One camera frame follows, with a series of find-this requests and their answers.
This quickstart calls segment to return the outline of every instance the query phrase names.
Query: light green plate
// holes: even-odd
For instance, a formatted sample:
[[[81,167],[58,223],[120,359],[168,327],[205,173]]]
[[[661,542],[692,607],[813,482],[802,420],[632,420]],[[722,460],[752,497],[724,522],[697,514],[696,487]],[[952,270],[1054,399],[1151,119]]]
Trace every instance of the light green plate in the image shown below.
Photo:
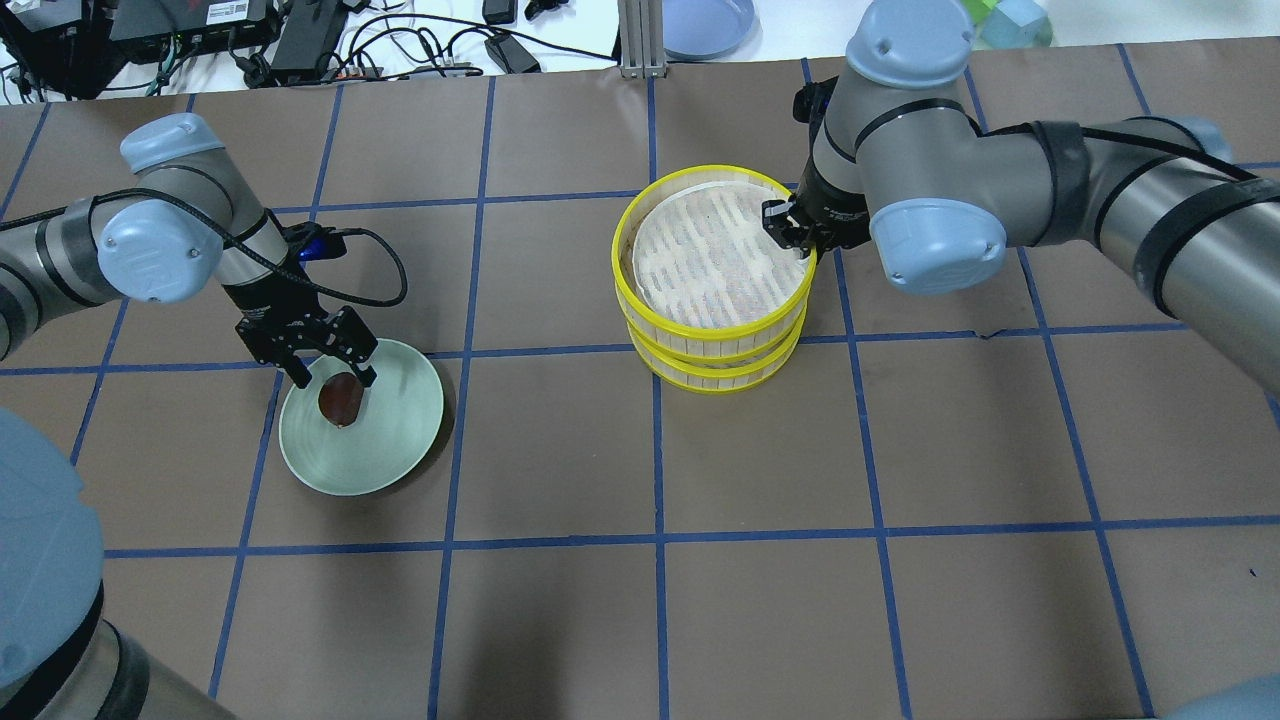
[[[329,495],[374,492],[403,478],[435,442],[444,388],[430,360],[403,342],[379,340],[370,363],[378,379],[346,428],[325,420],[317,405],[324,382],[347,369],[338,359],[317,359],[311,383],[284,397],[280,452],[303,484]]]

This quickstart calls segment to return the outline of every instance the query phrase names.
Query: metal post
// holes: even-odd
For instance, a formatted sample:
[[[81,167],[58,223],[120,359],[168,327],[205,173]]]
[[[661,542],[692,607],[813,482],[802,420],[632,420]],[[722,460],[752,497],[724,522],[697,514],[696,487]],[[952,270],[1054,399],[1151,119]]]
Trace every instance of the metal post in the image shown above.
[[[618,0],[622,77],[667,77],[662,45],[662,0]]]

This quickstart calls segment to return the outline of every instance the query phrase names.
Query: robotic arm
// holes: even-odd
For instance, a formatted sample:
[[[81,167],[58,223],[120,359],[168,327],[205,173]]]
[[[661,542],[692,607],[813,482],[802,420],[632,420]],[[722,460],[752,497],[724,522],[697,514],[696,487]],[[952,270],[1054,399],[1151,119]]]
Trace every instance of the robotic arm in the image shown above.
[[[122,296],[177,302],[216,277],[244,315],[236,331],[255,360],[306,387],[311,373],[296,354],[317,350],[347,363],[365,387],[374,382],[372,368],[361,365],[378,341],[355,310],[328,314],[316,295],[394,305],[404,297],[394,254],[396,300],[311,283],[301,261],[340,256],[342,237],[357,231],[282,228],[198,115],[148,123],[120,152],[136,188],[0,225],[0,359],[54,318]]]
[[[763,209],[782,247],[874,240],[910,293],[993,275],[1006,247],[1085,238],[1280,393],[1280,183],[1230,165],[1211,123],[1029,123],[983,136],[955,81],[974,28],[954,0],[876,0],[838,81],[796,96],[812,151],[787,201]]]

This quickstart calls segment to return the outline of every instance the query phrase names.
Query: brown object on plate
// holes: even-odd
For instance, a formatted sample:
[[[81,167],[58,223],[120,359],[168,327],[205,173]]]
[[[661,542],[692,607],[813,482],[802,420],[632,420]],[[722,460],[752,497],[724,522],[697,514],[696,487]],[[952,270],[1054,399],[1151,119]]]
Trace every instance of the brown object on plate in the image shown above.
[[[320,388],[320,414],[339,428],[356,421],[360,415],[360,401],[365,397],[365,386],[352,373],[338,373],[324,382]]]

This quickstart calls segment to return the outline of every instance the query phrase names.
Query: stacked basket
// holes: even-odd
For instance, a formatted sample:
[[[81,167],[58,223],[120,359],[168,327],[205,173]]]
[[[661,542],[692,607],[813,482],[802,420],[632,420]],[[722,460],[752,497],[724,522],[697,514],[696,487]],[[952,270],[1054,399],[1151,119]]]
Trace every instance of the stacked basket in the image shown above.
[[[753,170],[701,165],[659,179],[627,208],[613,234],[613,283],[631,342],[659,377],[736,392],[791,356],[817,258],[764,234],[760,197],[786,196]]]

